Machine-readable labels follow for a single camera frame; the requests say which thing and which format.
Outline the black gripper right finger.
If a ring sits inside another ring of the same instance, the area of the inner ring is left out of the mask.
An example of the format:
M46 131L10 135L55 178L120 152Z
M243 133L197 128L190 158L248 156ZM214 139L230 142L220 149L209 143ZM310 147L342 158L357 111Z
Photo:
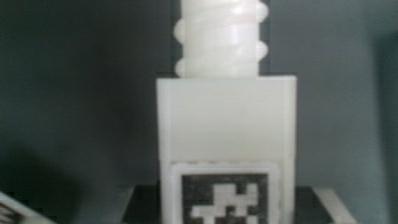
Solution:
M358 224L330 188L294 188L293 224Z

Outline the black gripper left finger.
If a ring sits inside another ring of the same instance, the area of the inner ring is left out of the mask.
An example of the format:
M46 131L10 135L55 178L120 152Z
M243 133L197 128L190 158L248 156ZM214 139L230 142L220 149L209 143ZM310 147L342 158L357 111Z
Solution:
M97 224L159 224L159 193L156 185L119 185L99 211Z

